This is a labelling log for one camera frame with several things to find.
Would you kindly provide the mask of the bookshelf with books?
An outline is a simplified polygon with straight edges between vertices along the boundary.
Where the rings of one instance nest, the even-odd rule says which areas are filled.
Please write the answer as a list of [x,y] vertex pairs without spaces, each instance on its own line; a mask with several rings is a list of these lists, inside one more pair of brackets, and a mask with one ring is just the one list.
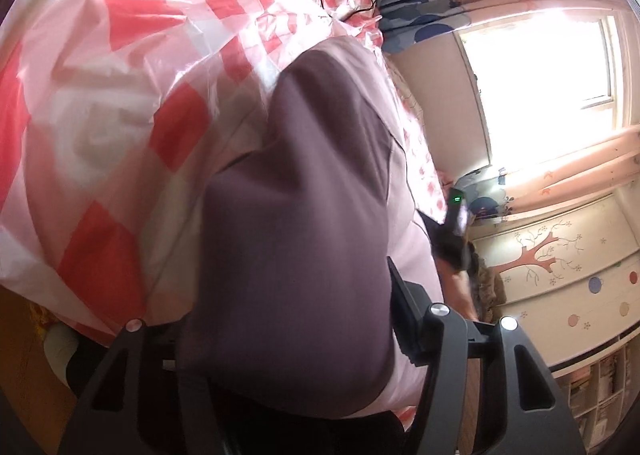
[[618,336],[552,366],[588,454],[600,454],[639,396],[639,336]]

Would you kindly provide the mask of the tree decorated cabinet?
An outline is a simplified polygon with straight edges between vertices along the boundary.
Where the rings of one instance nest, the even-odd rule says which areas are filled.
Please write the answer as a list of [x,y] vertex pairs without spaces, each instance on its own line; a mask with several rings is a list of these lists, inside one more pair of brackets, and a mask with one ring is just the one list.
[[477,239],[518,320],[550,366],[604,345],[639,320],[639,241],[614,196]]

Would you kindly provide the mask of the pink curtain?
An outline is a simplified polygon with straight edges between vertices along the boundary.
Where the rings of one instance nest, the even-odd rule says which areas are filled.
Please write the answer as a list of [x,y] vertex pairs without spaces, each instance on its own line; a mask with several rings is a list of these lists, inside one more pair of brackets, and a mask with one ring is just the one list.
[[526,181],[506,179],[498,215],[526,218],[536,211],[608,192],[639,178],[639,126],[628,126],[603,141],[566,156]]

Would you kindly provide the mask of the window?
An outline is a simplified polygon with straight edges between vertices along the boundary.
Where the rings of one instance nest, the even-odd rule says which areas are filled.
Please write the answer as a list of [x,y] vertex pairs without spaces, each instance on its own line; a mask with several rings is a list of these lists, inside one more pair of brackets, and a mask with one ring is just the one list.
[[459,34],[497,168],[573,154],[626,123],[623,41],[613,12],[544,10]]

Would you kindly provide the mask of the lilac and purple jacket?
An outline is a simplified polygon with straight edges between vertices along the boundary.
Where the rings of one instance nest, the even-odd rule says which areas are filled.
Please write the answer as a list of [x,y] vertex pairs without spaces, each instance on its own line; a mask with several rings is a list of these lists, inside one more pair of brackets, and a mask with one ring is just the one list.
[[432,299],[442,290],[397,111],[355,39],[325,40],[281,72],[264,146],[206,184],[180,371],[229,401],[307,416],[418,403],[426,371],[393,333],[390,270]]

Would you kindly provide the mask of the red checkered plastic sheet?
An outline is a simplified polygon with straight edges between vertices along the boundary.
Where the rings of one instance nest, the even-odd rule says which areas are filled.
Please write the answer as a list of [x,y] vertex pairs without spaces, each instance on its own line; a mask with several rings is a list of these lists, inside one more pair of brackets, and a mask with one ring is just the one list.
[[207,180],[262,144],[280,71],[372,0],[11,0],[1,282],[106,345],[190,310]]

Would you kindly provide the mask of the blue patterned curtain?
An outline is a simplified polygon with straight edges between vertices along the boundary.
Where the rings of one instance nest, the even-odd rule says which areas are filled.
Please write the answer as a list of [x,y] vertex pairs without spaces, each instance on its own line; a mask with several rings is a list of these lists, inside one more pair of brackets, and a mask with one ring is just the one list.
[[462,0],[375,0],[375,8],[387,54],[471,25]]

